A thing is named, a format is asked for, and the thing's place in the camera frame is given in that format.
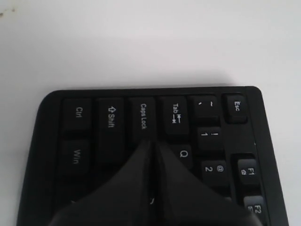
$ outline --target keyboard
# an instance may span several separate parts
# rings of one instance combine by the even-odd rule
[[[47,226],[112,178],[143,139],[168,142],[195,177],[263,225],[288,226],[256,87],[50,93],[37,113],[17,225]],[[152,185],[149,198],[155,221]]]

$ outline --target white table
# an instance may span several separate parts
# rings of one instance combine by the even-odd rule
[[[301,221],[301,1],[1,0],[0,225],[14,226],[37,108],[56,89],[255,85]]]

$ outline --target white background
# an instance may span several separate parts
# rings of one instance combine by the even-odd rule
[[[0,225],[14,226],[37,108],[56,89],[255,85],[301,222],[300,0],[0,0]]]

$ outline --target black keyboard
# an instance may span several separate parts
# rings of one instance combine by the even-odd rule
[[[49,94],[37,114],[17,225],[47,226],[63,207],[108,181],[142,139],[167,141],[200,181],[265,226],[288,226],[256,87]],[[150,194],[156,220],[151,186]]]

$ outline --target keyboard frame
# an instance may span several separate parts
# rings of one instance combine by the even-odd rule
[[[242,93],[248,105],[248,123],[253,129],[261,175],[261,192],[268,209],[268,226],[288,226],[276,159],[269,133],[261,91],[257,87],[200,87],[172,89],[59,90],[48,94],[40,104],[29,151],[17,226],[47,226],[52,218],[56,155],[64,98],[188,96],[214,94],[221,104],[222,94]]]

